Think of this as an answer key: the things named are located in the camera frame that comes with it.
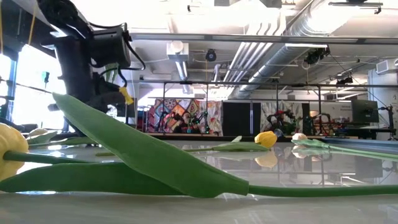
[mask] colorful tapestry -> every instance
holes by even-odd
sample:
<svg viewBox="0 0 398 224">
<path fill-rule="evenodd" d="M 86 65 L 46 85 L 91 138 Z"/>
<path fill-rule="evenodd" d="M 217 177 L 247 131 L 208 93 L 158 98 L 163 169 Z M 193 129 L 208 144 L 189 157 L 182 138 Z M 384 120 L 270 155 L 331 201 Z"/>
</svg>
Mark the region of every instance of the colorful tapestry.
<svg viewBox="0 0 398 224">
<path fill-rule="evenodd" d="M 210 128 L 210 134 L 217 132 L 222 136 L 223 128 L 221 126 L 221 109 L 220 101 L 209 101 L 207 104 L 207 122 Z M 178 125 L 177 121 L 170 117 L 170 114 L 178 113 L 183 115 L 185 112 L 190 113 L 192 117 L 199 118 L 206 111 L 206 101 L 199 100 L 177 100 L 177 99 L 156 99 L 155 105 L 149 110 L 149 127 L 148 132 L 160 132 L 164 130 L 166 133 L 172 133 Z M 201 119 L 199 128 L 205 133 L 205 119 Z"/>
<path fill-rule="evenodd" d="M 291 110 L 293 115 L 296 118 L 303 117 L 303 108 L 301 103 L 288 103 L 284 101 L 280 101 L 278 105 L 278 110 L 280 111 L 287 111 Z M 269 102 L 269 103 L 261 103 L 261 131 L 267 131 L 271 124 L 267 121 L 267 116 L 276 113 L 276 102 Z M 288 123 L 292 123 L 292 120 L 287 116 L 284 116 L 284 121 Z M 298 119 L 297 126 L 295 132 L 301 133 L 303 129 L 303 121 L 302 119 Z"/>
</svg>

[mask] tulip stem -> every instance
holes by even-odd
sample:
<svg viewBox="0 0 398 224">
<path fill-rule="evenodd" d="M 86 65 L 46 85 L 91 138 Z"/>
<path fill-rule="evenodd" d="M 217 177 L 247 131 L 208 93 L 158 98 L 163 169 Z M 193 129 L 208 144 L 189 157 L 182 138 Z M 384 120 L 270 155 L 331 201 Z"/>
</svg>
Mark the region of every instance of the tulip stem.
<svg viewBox="0 0 398 224">
<path fill-rule="evenodd" d="M 361 195 L 397 194 L 398 185 L 374 185 L 365 187 L 283 188 L 249 186 L 249 194 L 272 197 L 342 197 Z"/>
<path fill-rule="evenodd" d="M 36 162 L 43 164 L 65 164 L 65 163 L 89 163 L 78 159 L 45 156 L 32 153 L 7 151 L 2 157 L 5 161 Z"/>
</svg>

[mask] light fixture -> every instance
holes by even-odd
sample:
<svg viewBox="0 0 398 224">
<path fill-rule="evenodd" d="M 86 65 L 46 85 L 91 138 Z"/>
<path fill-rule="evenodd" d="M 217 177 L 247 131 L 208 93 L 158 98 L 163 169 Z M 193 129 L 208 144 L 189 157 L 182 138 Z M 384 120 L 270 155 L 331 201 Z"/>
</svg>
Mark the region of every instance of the light fixture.
<svg viewBox="0 0 398 224">
<path fill-rule="evenodd" d="M 305 48 L 327 48 L 327 44 L 291 44 L 286 43 L 286 47 L 305 47 Z"/>
<path fill-rule="evenodd" d="M 359 2 L 359 1 L 329 2 L 329 6 L 380 7 L 380 6 L 383 6 L 383 3 L 381 3 L 381 2 Z"/>
</svg>

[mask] ventilation duct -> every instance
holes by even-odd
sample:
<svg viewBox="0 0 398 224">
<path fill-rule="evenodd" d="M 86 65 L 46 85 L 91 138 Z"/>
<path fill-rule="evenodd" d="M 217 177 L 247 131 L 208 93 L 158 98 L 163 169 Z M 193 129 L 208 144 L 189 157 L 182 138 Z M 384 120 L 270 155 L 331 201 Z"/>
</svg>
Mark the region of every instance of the ventilation duct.
<svg viewBox="0 0 398 224">
<path fill-rule="evenodd" d="M 189 48 L 187 43 L 181 41 L 172 41 L 167 44 L 167 56 L 169 59 L 174 60 L 177 66 L 178 75 L 181 81 L 187 81 L 187 61 L 189 59 Z M 190 85 L 182 85 L 184 94 L 192 94 L 193 90 Z"/>
<path fill-rule="evenodd" d="M 355 10 L 358 10 L 355 7 L 329 6 L 329 2 L 330 0 L 314 0 L 286 31 L 286 35 L 326 37 L 346 23 L 354 14 Z M 266 82 L 269 77 L 284 69 L 283 67 L 267 65 L 290 64 L 308 49 L 309 48 L 305 47 L 287 47 L 286 45 L 282 45 L 282 47 L 250 78 L 249 82 Z M 237 88 L 232 96 L 236 98 L 246 98 L 258 87 L 258 85 L 243 85 Z"/>
</svg>

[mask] reflective table surface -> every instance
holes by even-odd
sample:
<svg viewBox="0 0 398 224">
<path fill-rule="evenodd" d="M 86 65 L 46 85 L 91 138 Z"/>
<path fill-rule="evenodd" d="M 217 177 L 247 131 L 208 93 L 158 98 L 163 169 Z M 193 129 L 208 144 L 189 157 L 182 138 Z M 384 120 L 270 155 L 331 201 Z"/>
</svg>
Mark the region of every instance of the reflective table surface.
<svg viewBox="0 0 398 224">
<path fill-rule="evenodd" d="M 223 142 L 169 141 L 182 149 Z M 196 152 L 199 159 L 252 185 L 275 187 L 350 187 L 398 184 L 395 162 L 360 156 L 297 158 L 291 143 L 272 153 Z M 93 162 L 103 148 L 32 150 Z M 19 172 L 46 164 L 26 163 Z M 398 223 L 398 195 L 338 198 L 275 198 L 223 194 L 213 199 L 151 197 L 88 192 L 0 194 L 0 223 Z"/>
</svg>

